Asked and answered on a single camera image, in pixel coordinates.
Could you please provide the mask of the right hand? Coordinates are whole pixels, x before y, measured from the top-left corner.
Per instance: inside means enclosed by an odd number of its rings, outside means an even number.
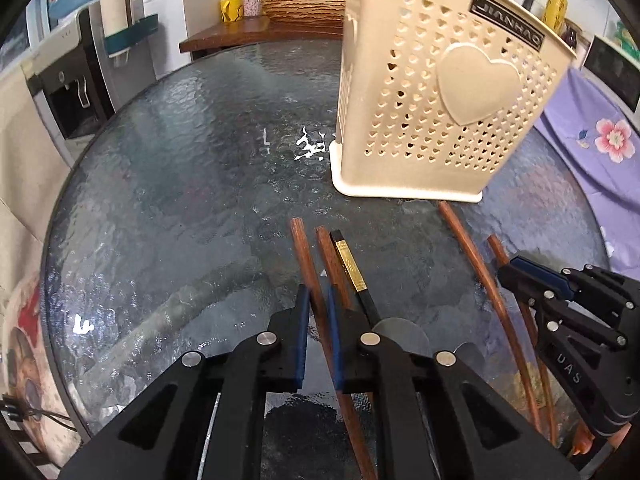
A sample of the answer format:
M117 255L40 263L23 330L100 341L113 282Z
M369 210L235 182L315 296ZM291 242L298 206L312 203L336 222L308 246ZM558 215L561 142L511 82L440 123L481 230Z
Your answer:
M616 448L618 448L625 439L629 430L631 430L631 424L626 424L620 428L616 434L608 437L608 444L616 450ZM573 438L572 448L570 449L570 457L588 454L592 448L594 440L596 440L596 436L589 430L586 423L583 420L578 422Z

